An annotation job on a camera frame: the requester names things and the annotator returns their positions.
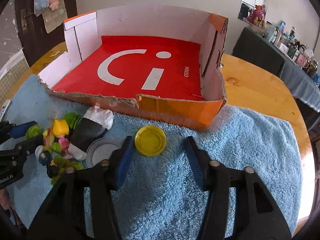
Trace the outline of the wooden flower coaster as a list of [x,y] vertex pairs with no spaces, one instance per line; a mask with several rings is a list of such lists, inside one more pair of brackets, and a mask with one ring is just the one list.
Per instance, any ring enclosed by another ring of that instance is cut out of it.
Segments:
[[58,56],[59,54],[61,53],[61,51],[55,51],[55,52],[53,52],[49,57],[56,57],[56,56]]

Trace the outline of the dark wooden door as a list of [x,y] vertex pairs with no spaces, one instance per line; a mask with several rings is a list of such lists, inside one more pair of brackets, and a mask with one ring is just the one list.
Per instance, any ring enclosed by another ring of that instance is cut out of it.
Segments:
[[32,66],[49,50],[65,41],[63,24],[55,24],[46,31],[42,16],[34,14],[34,0],[15,0],[18,36],[29,66]]

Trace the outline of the yellow plastic lid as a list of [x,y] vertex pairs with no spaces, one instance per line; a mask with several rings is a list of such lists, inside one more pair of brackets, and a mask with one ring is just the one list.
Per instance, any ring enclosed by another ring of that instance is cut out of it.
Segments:
[[163,152],[166,136],[162,129],[149,125],[140,128],[135,135],[135,147],[144,156],[153,157]]

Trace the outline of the light blue towel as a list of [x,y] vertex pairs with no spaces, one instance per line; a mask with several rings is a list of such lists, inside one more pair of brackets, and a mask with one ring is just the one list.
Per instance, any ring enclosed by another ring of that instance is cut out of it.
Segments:
[[[12,98],[10,123],[36,121],[42,129],[53,117],[84,114],[87,106],[50,96],[31,75]],[[160,127],[167,137],[164,151],[146,157],[135,151],[125,184],[112,192],[124,239],[196,239],[208,198],[196,185],[181,142],[194,137],[199,148],[227,167],[254,168],[281,209],[293,234],[302,192],[302,168],[294,131],[289,122],[246,108],[225,106],[210,131],[198,132],[165,122],[114,113],[106,133],[109,143],[135,136],[143,126]],[[29,228],[52,185],[46,168],[34,154],[23,167],[24,177],[7,190],[22,223]]]

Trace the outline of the yellow pink fuzzy toy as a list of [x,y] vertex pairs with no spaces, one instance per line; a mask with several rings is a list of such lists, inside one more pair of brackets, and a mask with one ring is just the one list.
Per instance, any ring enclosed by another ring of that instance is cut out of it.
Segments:
[[70,142],[67,138],[69,135],[69,126],[65,119],[55,119],[52,127],[43,132],[44,150],[50,153],[55,152],[61,156],[68,155]]

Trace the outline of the green leaf toy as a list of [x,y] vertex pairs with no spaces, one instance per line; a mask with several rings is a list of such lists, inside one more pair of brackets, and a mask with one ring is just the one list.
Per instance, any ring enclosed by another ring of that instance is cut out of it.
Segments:
[[[67,113],[65,114],[62,119],[65,119],[67,121],[67,124],[69,126],[69,134],[71,130],[75,129],[76,126],[79,124],[80,120],[82,119],[82,116],[78,113]],[[43,134],[45,130],[43,130],[38,124],[32,126],[28,129],[25,138],[30,139],[32,137],[36,137],[40,134]]]

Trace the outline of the red Miniso bag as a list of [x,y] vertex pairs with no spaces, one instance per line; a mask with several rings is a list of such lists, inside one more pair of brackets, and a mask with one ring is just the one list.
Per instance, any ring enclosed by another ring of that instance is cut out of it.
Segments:
[[200,44],[155,36],[103,36],[101,46],[53,90],[135,99],[204,100]]

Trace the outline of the black haired boy figurine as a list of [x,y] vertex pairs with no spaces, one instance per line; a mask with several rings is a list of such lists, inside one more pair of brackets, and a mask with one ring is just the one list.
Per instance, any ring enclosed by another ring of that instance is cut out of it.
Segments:
[[52,161],[52,155],[49,151],[44,149],[44,146],[40,145],[35,150],[35,157],[42,166],[47,166]]

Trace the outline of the orange white cardboard box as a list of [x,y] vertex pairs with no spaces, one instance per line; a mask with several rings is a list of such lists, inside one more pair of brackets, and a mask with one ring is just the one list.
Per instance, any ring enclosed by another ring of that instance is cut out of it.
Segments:
[[207,130],[227,101],[226,17],[126,5],[65,20],[67,50],[39,73],[57,97]]

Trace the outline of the clutter of bottles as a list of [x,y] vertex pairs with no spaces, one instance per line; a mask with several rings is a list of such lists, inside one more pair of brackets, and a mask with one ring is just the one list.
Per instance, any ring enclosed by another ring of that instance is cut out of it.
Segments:
[[280,20],[277,24],[267,22],[267,30],[274,33],[270,42],[276,46],[287,58],[289,58],[319,86],[319,75],[317,74],[318,61],[315,59],[313,50],[296,39],[296,28],[292,27],[289,33],[285,33],[286,23]]

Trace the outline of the dark cloth side table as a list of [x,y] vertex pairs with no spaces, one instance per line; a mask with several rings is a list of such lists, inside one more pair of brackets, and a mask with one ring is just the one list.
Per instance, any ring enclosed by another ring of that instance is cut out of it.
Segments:
[[249,28],[241,32],[232,55],[279,77],[292,96],[319,112],[319,88],[300,66]]

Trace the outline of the pink dragon plush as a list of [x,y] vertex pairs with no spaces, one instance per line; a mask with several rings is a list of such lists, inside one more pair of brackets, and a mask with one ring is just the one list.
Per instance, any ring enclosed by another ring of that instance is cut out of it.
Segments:
[[246,20],[257,27],[265,27],[265,14],[263,11],[263,6],[256,5],[255,9],[249,16],[247,16]]

